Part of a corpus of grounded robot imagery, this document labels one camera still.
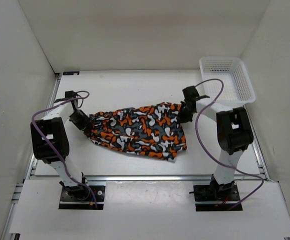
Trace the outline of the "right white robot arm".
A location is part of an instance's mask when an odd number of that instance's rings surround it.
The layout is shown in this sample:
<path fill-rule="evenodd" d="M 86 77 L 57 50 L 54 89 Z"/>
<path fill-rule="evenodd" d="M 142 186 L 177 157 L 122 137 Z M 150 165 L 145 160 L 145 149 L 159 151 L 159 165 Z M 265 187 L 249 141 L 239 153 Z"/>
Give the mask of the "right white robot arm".
<path fill-rule="evenodd" d="M 216 122 L 217 141 L 221 152 L 216 159 L 208 193 L 215 200 L 223 199 L 234 187 L 234 176 L 238 162 L 244 151 L 254 141 L 254 135 L 244 107 L 231 108 L 212 100 L 207 95 L 199 95 L 195 86 L 182 90 L 179 121 L 191 122 L 193 115 L 204 115 Z"/>

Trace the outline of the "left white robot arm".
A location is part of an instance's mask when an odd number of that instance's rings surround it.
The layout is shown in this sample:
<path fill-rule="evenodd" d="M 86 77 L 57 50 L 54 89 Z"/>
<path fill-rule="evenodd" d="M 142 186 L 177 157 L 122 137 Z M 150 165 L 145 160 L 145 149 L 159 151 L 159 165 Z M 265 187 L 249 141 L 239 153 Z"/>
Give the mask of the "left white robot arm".
<path fill-rule="evenodd" d="M 31 117 L 30 132 L 34 157 L 52 167 L 61 177 L 60 184 L 70 196 L 80 201 L 95 201 L 94 191 L 88 181 L 71 161 L 70 143 L 65 123 L 71 122 L 84 134 L 90 134 L 90 118 L 81 110 L 90 93 L 86 90 L 66 91 L 64 98 L 34 113 Z"/>

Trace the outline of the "orange camouflage shorts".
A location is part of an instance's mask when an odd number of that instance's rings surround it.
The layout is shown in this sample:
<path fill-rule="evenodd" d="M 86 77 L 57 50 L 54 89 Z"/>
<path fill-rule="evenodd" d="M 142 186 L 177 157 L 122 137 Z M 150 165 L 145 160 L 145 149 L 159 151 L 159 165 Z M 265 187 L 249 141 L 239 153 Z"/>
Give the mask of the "orange camouflage shorts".
<path fill-rule="evenodd" d="M 89 116 L 84 134 L 92 143 L 120 153 L 174 162 L 187 149 L 179 121 L 180 103 L 99 111 Z"/>

